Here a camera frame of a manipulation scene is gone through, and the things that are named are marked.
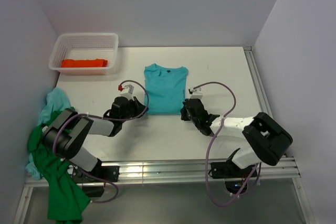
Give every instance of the white tabletop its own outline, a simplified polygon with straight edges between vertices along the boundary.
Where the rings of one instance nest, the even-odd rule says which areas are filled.
[[[167,68],[185,66],[189,70],[186,91],[208,81],[227,84],[237,97],[232,117],[254,116],[260,111],[242,47],[119,48],[118,55],[119,70],[111,76],[60,75],[57,87],[77,111],[103,115],[119,95],[118,84],[125,79],[144,84],[144,67],[153,63]],[[143,103],[142,89],[134,86],[133,95]],[[202,92],[209,113],[224,114],[233,104],[231,94],[221,86],[205,86]],[[210,139],[179,115],[145,115],[125,122],[115,137],[88,135],[83,146],[103,161],[204,159]],[[210,158],[227,158],[247,145],[243,139],[218,137]]]

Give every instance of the white wall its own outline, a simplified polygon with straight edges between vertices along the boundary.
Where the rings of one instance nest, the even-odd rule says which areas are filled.
[[[0,223],[12,223],[25,179],[27,141],[56,81],[56,32],[35,0],[0,0]]]
[[[38,0],[57,33],[113,31],[120,46],[251,46],[276,0]]]
[[[336,0],[277,0],[255,44],[318,223],[336,222]]]

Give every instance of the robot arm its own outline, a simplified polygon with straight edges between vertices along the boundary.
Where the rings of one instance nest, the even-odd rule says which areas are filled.
[[[101,160],[94,157],[82,145],[88,134],[115,136],[122,129],[124,121],[138,116],[144,111],[145,106],[132,96],[133,89],[132,85],[122,88],[120,96],[115,98],[111,109],[104,114],[104,118],[119,119],[120,121],[83,116],[69,123],[57,141],[57,155],[71,161],[85,171],[99,176]],[[60,128],[76,114],[78,112],[72,109],[65,109],[43,132],[42,144],[52,148]]]
[[[185,99],[183,103],[181,120],[192,121],[206,136],[213,136],[224,120],[219,135],[244,138],[249,143],[249,147],[235,150],[228,159],[228,162],[232,162],[239,169],[260,162],[275,166],[293,142],[292,137],[264,112],[249,118],[224,118],[208,114],[201,102],[200,89],[190,93],[190,99]]]

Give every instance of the white plastic basket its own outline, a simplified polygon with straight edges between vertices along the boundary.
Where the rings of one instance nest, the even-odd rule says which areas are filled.
[[[115,72],[118,60],[118,35],[110,33],[62,34],[58,37],[49,60],[49,68],[70,75],[100,75]],[[61,68],[64,59],[108,61],[101,68]]]

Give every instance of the teal t-shirt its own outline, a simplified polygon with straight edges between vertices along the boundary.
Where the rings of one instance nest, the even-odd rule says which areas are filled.
[[[149,94],[148,114],[180,114],[188,69],[164,68],[154,63],[145,67],[144,75]]]

